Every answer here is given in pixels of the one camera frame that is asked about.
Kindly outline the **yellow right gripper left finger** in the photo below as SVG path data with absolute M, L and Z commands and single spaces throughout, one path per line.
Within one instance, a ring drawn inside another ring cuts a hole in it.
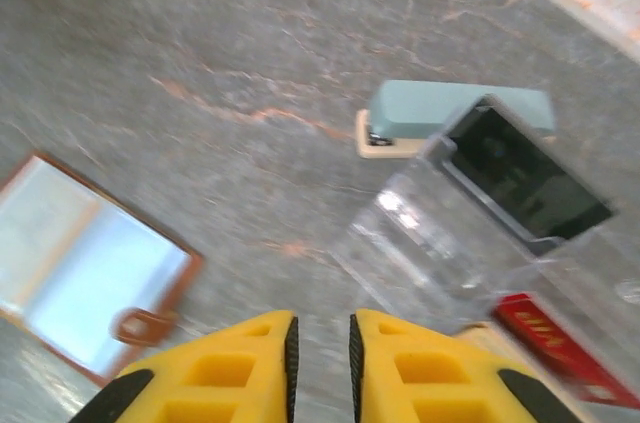
M 272 311 L 130 364 L 74 419 L 291 422 L 298 369 L 298 318 Z

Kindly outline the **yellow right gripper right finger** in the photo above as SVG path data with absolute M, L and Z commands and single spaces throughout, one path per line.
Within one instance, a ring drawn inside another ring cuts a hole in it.
M 386 313 L 350 317 L 357 422 L 592 422 L 488 324 L 448 336 Z

